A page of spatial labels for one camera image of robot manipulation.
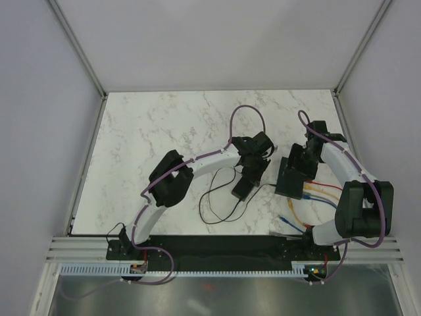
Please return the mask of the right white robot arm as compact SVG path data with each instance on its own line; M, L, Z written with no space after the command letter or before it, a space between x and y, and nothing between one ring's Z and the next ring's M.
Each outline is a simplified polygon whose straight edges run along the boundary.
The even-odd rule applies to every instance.
M304 184L314 180L321 163L327 164L342 187L334 218L307 230L310 238L301 242L307 259L317 259L324 246L356 242L377 248L391 231L393 185L370 174L351 153L341 134L328 132L326 122L305 124L305 145L293 144L282 157L275 193L302 199Z

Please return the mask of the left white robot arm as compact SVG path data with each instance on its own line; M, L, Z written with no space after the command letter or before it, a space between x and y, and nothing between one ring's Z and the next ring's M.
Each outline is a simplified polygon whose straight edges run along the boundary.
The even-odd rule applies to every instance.
M274 151L275 145L264 132L252 138L234 137L226 147L190 158L175 149L169 151L150 174L149 185L141 193L145 203L134 220L122 225L116 240L107 241L106 259L141 259L145 242L160 217L185 198L191 183L200 176L220 169L242 167L241 178L232 195L238 201L245 201L251 190L260 185Z

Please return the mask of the black network switch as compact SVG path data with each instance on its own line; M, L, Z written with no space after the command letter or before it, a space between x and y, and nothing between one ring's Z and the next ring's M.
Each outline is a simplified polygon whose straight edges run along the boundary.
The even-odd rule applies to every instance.
M295 169L287 168L287 157L282 157L278 178L275 186L275 194L291 199L301 200L304 183L309 179Z

